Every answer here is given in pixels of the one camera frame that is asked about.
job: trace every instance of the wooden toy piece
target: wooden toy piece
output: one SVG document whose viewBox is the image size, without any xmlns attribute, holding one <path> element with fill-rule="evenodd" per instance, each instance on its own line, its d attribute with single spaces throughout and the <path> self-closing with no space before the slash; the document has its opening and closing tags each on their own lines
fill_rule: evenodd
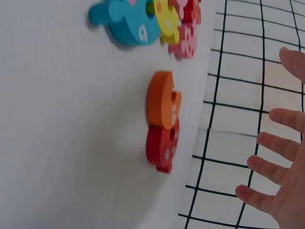
<svg viewBox="0 0 305 229">
<path fill-rule="evenodd" d="M 177 44 L 179 42 L 179 16 L 174 6 L 169 6 L 167 0 L 154 0 L 147 4 L 146 10 L 157 17 L 161 30 L 161 41 Z"/>
<path fill-rule="evenodd" d="M 170 131 L 156 126 L 149 127 L 146 142 L 146 156 L 147 160 L 155 165 L 158 171 L 170 173 L 178 139 L 178 118 Z"/>
<path fill-rule="evenodd" d="M 170 44 L 169 52 L 173 52 L 177 59 L 191 59 L 197 48 L 197 25 L 196 22 L 185 23 L 178 27 L 180 33 L 179 44 Z"/>
<path fill-rule="evenodd" d="M 198 0 L 188 0 L 184 8 L 184 18 L 182 22 L 196 21 L 197 24 L 201 23 L 201 9 Z"/>
<path fill-rule="evenodd" d="M 173 92 L 173 73 L 156 72 L 150 82 L 146 112 L 151 125 L 172 129 L 181 105 L 181 92 Z"/>
<path fill-rule="evenodd" d="M 151 44 L 160 36 L 160 28 L 156 16 L 146 14 L 148 1 L 105 0 L 90 8 L 89 19 L 93 25 L 108 25 L 123 45 Z"/>
<path fill-rule="evenodd" d="M 176 9 L 176 12 L 179 15 L 180 20 L 183 20 L 184 17 L 184 7 L 187 4 L 187 0 L 168 0 L 168 4 L 170 6 L 174 6 Z"/>
</svg>

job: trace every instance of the pink wooden piece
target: pink wooden piece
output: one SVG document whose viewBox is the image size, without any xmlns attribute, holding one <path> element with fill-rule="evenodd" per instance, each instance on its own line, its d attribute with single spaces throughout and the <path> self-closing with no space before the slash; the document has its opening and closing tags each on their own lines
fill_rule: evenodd
<svg viewBox="0 0 305 229">
<path fill-rule="evenodd" d="M 180 41 L 178 44 L 170 44 L 169 52 L 173 52 L 177 59 L 193 58 L 197 48 L 196 22 L 185 23 L 178 27 Z"/>
<path fill-rule="evenodd" d="M 176 12 L 179 14 L 180 20 L 184 18 L 184 7 L 186 6 L 188 0 L 168 0 L 169 6 L 174 6 Z"/>
</svg>

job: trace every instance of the wire grid panel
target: wire grid panel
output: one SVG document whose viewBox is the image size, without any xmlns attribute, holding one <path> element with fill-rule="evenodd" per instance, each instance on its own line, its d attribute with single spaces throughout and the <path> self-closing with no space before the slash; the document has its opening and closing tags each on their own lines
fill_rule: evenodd
<svg viewBox="0 0 305 229">
<path fill-rule="evenodd" d="M 303 84 L 281 65 L 283 46 L 305 50 L 305 1 L 218 0 L 209 73 L 189 178 L 177 229 L 275 229 L 269 215 L 235 195 L 244 184 L 274 195 L 279 186 L 246 165 L 250 155 L 290 167 L 256 144 L 267 131 L 302 141 L 268 114 L 282 107 L 304 111 Z"/>
</svg>

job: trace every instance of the yellow wooden piece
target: yellow wooden piece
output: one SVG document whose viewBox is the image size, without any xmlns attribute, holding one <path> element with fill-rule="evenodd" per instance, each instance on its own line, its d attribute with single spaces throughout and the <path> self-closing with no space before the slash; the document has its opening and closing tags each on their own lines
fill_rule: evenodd
<svg viewBox="0 0 305 229">
<path fill-rule="evenodd" d="M 154 13 L 161 29 L 161 41 L 178 44 L 180 40 L 178 31 L 179 15 L 174 6 L 169 6 L 168 0 L 154 0 Z"/>
</svg>

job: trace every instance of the finger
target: finger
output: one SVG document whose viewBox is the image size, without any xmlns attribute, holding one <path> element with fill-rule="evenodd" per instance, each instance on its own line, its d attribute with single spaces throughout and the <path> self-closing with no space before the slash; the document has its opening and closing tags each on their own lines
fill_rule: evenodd
<svg viewBox="0 0 305 229">
<path fill-rule="evenodd" d="M 276 108 L 270 111 L 269 118 L 276 123 L 283 124 L 301 133 L 304 132 L 305 114 L 301 111 Z"/>
<path fill-rule="evenodd" d="M 251 205 L 252 207 L 256 208 L 257 210 L 266 212 L 268 214 L 271 213 L 271 204 L 273 202 L 274 196 L 269 196 L 253 189 L 245 186 L 240 185 L 236 188 L 235 194 L 238 198 L 240 198 L 246 204 Z"/>
<path fill-rule="evenodd" d="M 279 53 L 282 65 L 295 77 L 305 83 L 305 54 L 282 48 Z"/>
<path fill-rule="evenodd" d="M 258 174 L 268 178 L 278 185 L 282 184 L 288 171 L 288 168 L 273 164 L 256 155 L 248 158 L 247 165 L 250 169 L 253 169 Z"/>
<path fill-rule="evenodd" d="M 256 141 L 258 144 L 278 153 L 282 157 L 292 162 L 295 161 L 295 156 L 301 146 L 300 143 L 266 132 L 259 133 Z"/>
</svg>

